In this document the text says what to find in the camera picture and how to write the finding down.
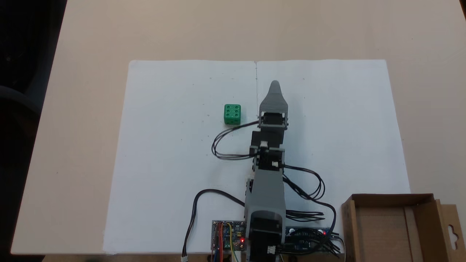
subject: circuit board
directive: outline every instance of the circuit board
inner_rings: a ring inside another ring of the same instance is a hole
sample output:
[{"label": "circuit board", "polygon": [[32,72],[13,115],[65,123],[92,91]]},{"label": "circuit board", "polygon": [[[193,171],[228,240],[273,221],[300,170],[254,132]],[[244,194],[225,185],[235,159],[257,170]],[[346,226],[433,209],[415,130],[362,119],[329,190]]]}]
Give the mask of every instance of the circuit board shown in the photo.
[{"label": "circuit board", "polygon": [[[315,243],[311,243],[308,240],[306,240],[309,237],[309,233],[307,232],[296,232],[293,234],[293,237],[296,237],[298,239],[302,238],[302,239],[298,241],[295,240],[293,242],[288,241],[289,234],[300,228],[309,228],[309,227],[286,227],[286,236],[285,236],[285,245],[284,245],[286,248],[292,248],[297,251],[305,251],[305,250],[312,249],[315,246]],[[324,235],[326,235],[328,231],[330,230],[330,228],[311,228],[311,229],[315,229]],[[330,235],[331,239],[337,238],[337,237],[338,237],[337,235],[333,235],[333,234]]]},{"label": "circuit board", "polygon": [[230,247],[230,227],[228,224],[232,225],[232,242],[233,249],[235,251],[245,251],[246,250],[246,223],[244,221],[212,221],[212,233],[211,233],[211,247],[213,249],[218,248],[219,245],[219,233],[222,232],[223,237],[223,250],[229,252]]}]

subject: green dice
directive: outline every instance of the green dice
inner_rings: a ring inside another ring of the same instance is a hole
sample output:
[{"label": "green dice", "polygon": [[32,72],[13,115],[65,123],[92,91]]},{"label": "green dice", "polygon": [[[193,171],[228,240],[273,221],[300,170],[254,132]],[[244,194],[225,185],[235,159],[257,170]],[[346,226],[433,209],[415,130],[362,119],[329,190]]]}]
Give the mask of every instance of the green dice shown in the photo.
[{"label": "green dice", "polygon": [[241,123],[241,105],[226,104],[223,111],[225,124],[239,125]]}]

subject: table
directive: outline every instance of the table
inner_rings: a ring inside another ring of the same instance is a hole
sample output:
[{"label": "table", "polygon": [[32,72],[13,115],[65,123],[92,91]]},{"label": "table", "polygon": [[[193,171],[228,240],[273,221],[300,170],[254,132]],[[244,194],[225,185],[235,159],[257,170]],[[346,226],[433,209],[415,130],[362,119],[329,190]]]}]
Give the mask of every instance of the table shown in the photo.
[{"label": "table", "polygon": [[12,253],[103,252],[131,60],[386,59],[411,191],[466,228],[465,50],[458,0],[69,0]]}]

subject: cable connector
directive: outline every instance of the cable connector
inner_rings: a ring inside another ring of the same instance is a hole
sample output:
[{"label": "cable connector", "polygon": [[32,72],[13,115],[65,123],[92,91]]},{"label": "cable connector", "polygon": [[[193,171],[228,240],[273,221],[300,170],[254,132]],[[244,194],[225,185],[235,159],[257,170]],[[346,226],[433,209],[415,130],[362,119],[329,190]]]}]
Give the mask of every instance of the cable connector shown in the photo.
[{"label": "cable connector", "polygon": [[267,254],[274,254],[275,255],[275,248],[276,248],[276,246],[268,246],[267,247]]}]

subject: open cardboard box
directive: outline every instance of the open cardboard box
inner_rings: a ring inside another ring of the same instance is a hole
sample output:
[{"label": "open cardboard box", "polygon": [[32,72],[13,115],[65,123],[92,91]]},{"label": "open cardboard box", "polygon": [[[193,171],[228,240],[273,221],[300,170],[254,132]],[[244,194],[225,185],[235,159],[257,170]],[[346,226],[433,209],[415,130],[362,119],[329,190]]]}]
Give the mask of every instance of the open cardboard box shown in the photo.
[{"label": "open cardboard box", "polygon": [[433,194],[353,194],[342,216],[348,262],[466,261],[456,205]]}]

